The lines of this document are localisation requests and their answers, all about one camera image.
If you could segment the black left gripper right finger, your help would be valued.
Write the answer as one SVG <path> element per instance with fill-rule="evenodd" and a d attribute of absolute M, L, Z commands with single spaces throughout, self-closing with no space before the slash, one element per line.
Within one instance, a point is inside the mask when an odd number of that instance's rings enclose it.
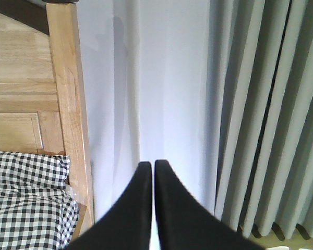
<path fill-rule="evenodd" d="M 154 164 L 155 216 L 161 249 L 260 249 L 211 215 L 167 160 Z"/>

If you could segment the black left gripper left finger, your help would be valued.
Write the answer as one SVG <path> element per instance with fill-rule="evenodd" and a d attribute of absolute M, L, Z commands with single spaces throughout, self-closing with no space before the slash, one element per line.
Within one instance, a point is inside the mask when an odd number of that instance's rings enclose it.
<path fill-rule="evenodd" d="M 152 221 L 152 169 L 140 162 L 120 198 L 68 249 L 149 249 Z"/>

